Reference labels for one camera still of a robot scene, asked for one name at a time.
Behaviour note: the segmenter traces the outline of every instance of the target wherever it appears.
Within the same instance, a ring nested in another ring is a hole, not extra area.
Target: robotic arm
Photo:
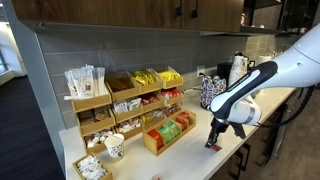
[[[241,124],[255,125],[261,110],[249,96],[271,87],[308,87],[320,82],[320,24],[272,61],[256,66],[225,92],[216,96],[209,109],[214,114],[206,147],[217,142],[228,125],[245,138]]]

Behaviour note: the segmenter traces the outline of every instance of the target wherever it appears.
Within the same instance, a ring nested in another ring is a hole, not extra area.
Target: countertop
[[[293,90],[293,88],[261,90],[255,98],[262,110],[260,122],[266,120]],[[220,151],[215,152],[205,148],[213,115],[199,106],[199,99],[198,92],[185,94],[182,106],[196,113],[196,127],[159,156],[153,155],[144,147],[142,134],[125,141],[124,159],[119,162],[112,162],[107,151],[97,156],[110,167],[116,180],[149,180],[156,174],[166,180],[210,178],[257,128],[244,125],[247,138],[240,139],[234,135],[234,130],[230,127],[218,138],[217,145],[222,147]],[[85,155],[78,127],[61,131],[60,137],[65,152],[66,179],[80,179],[72,166],[73,162]]]

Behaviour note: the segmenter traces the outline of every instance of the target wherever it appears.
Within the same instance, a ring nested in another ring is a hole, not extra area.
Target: backsplash
[[[199,86],[196,67],[214,73],[216,65],[243,51],[250,60],[268,50],[282,50],[295,41],[274,36],[206,36],[195,31],[50,24],[37,36],[66,128],[76,126],[63,72],[85,64],[107,73],[171,66],[184,77],[181,89]]]

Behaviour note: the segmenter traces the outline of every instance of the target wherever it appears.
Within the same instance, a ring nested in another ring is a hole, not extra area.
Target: black and white patterned bag
[[[201,84],[201,99],[200,106],[207,109],[210,106],[212,99],[218,94],[225,91],[227,88],[227,81],[220,79],[219,76],[203,76]]]

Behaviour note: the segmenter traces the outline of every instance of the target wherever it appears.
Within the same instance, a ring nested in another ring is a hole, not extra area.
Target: black cable
[[[271,125],[265,125],[265,124],[261,124],[261,123],[258,123],[258,125],[255,125],[257,127],[263,127],[263,128],[278,128],[278,127],[281,127],[283,125],[286,125],[288,123],[290,123],[291,121],[295,120],[296,117],[298,117],[300,115],[300,113],[304,110],[304,108],[306,107],[306,105],[308,104],[308,101],[310,100],[311,96],[312,96],[312,93],[313,93],[313,90],[314,90],[315,86],[310,86],[308,87],[308,91],[307,91],[307,94],[305,96],[305,98],[303,99],[299,109],[297,110],[297,112],[292,115],[289,119],[281,122],[281,123],[278,123],[278,124],[271,124]]]

